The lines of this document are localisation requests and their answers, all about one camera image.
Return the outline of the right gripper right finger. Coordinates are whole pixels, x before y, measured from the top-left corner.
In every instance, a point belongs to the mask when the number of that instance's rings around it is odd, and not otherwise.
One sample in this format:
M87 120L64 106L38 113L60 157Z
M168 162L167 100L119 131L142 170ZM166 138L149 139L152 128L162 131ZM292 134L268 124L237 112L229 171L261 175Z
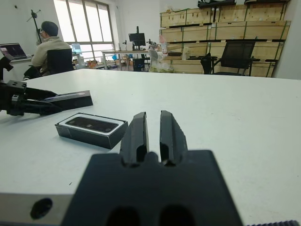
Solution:
M164 165L178 165L188 151L186 136L173 114L162 110L160 115L160 157Z

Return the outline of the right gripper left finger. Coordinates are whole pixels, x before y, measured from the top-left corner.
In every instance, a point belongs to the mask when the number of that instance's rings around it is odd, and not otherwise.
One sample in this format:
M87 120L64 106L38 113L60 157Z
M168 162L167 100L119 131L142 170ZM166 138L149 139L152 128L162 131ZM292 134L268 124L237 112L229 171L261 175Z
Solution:
M129 124L120 146L119 154L124 165L139 165L149 152L146 112L136 114Z

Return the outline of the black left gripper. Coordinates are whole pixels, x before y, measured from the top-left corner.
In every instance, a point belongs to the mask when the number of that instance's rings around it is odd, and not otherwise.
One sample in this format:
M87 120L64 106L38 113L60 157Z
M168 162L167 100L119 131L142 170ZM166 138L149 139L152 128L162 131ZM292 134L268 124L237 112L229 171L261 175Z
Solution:
M26 88L27 83L10 80L8 83L0 83L0 110L4 110L9 115L15 114L15 102L18 102L20 95L25 96L23 101L23 111L39 115L51 115L62 112L62 108L44 100L55 97L57 94L49 90Z

